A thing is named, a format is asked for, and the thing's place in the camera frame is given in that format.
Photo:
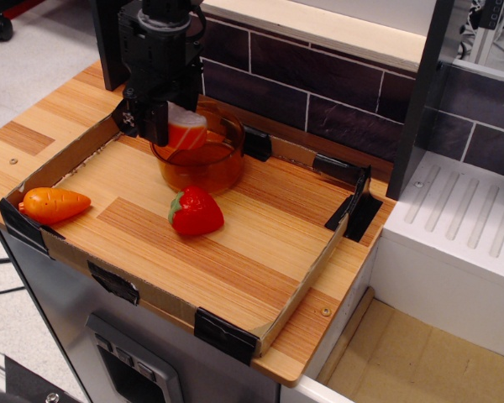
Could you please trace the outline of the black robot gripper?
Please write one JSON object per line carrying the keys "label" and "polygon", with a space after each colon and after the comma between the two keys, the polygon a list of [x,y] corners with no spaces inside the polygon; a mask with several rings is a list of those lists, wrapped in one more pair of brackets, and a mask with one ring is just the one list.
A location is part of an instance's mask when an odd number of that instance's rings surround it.
{"label": "black robot gripper", "polygon": [[201,29],[189,36],[200,1],[132,1],[118,13],[121,59],[129,71],[123,100],[113,112],[120,131],[152,144],[169,143],[168,103],[197,109],[202,80]]}

